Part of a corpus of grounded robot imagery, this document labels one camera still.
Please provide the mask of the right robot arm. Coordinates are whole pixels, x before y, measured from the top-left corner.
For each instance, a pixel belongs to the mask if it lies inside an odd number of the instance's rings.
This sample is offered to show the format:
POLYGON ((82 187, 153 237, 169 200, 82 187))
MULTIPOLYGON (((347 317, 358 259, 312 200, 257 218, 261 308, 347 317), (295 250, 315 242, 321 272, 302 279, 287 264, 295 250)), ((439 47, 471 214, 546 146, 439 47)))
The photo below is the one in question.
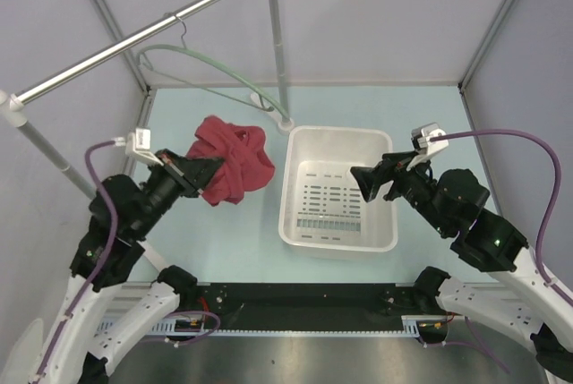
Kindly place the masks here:
POLYGON ((572 380, 572 291, 543 264, 541 254, 507 219, 485 207, 489 190, 468 169, 431 175, 431 162, 415 152, 383 155, 374 167, 353 166, 363 199, 373 201, 382 186, 385 201, 403 199, 467 265, 502 283, 522 302, 502 302, 471 294, 448 273, 428 267, 413 291, 423 313, 439 308, 473 317, 522 344, 551 375, 572 380))

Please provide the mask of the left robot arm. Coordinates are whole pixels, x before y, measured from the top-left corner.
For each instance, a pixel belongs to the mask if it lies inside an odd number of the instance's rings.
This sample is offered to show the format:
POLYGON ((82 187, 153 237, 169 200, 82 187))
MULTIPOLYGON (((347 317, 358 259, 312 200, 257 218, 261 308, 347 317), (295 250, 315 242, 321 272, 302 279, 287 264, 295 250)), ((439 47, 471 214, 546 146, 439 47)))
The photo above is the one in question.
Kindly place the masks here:
POLYGON ((111 328, 98 330, 145 252, 151 229, 178 199, 199 197, 223 163, 162 149, 152 155, 143 184, 128 175, 94 181, 89 228, 73 257, 59 316, 30 371, 31 383, 106 383, 156 323, 192 312, 200 297, 197 279, 171 265, 111 328))

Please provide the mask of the red tank top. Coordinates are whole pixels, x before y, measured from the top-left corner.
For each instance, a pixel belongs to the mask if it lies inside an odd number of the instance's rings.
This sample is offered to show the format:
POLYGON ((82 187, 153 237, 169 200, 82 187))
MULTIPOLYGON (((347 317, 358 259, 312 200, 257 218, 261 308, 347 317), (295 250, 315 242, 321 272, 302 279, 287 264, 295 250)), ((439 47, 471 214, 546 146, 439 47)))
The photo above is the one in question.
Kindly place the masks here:
POLYGON ((221 202, 238 204, 248 192, 264 188, 275 174, 265 151, 266 133, 259 126, 226 123, 206 117, 195 131, 188 158, 222 158, 223 165, 202 197, 215 207, 221 202))

